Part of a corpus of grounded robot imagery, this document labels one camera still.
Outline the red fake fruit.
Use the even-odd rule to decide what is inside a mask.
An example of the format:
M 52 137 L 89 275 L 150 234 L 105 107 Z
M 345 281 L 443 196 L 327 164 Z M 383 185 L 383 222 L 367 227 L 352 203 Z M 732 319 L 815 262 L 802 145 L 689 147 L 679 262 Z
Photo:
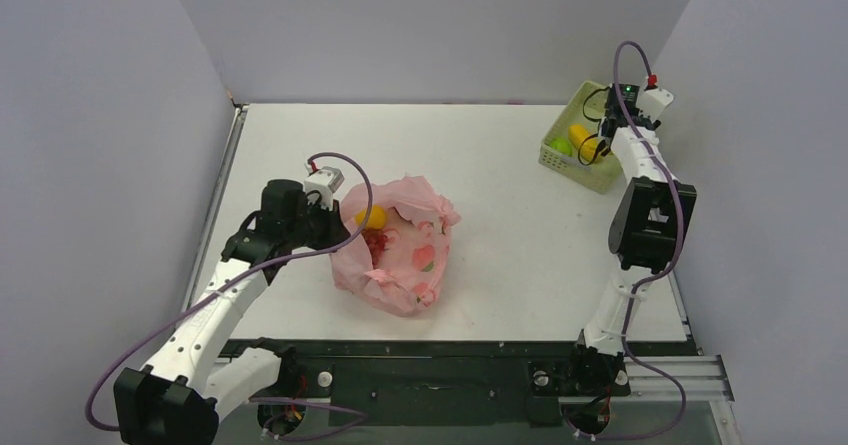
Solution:
M 399 232 L 396 228 L 369 228 L 362 233 L 362 236 L 371 256 L 372 267 L 377 269 L 385 253 L 394 247 Z

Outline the pink plastic bag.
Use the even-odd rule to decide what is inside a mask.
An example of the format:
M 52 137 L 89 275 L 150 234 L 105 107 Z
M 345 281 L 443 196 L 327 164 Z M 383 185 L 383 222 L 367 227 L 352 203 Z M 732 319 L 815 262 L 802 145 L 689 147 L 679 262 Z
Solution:
M 461 216 L 423 176 L 406 176 L 372 187 L 373 205 L 388 213 L 384 228 L 399 232 L 377 269 L 362 235 L 330 255 L 334 286 L 400 317 L 415 316 L 437 301 Z

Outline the green fake lime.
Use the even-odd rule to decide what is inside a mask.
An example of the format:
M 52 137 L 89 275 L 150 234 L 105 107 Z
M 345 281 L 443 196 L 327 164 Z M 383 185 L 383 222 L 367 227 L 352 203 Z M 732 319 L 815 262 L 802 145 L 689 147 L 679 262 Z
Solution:
M 571 141 L 563 137 L 556 137 L 552 139 L 549 143 L 549 147 L 555 150 L 556 152 L 568 157 L 572 157 L 574 153 Z

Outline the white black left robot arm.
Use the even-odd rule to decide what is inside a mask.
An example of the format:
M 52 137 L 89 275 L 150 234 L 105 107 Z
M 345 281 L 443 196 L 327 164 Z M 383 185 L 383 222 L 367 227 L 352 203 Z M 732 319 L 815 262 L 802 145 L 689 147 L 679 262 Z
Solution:
M 303 182 L 271 180 L 260 206 L 226 241 L 212 278 L 172 335 L 139 370 L 113 385 L 119 434 L 126 444 L 211 444 L 220 422 L 263 388 L 291 392 L 298 367 L 275 343 L 214 367 L 252 303 L 293 251 L 335 251 L 349 239 L 334 198 L 343 176 L 325 168 Z

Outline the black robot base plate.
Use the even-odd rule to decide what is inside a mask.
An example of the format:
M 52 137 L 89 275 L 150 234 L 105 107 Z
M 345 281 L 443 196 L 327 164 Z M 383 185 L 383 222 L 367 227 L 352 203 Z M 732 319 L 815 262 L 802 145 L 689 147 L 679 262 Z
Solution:
M 572 341 L 313 341 L 257 339 L 283 355 L 264 396 L 321 400 L 370 426 L 557 427 L 631 393 L 622 357 Z

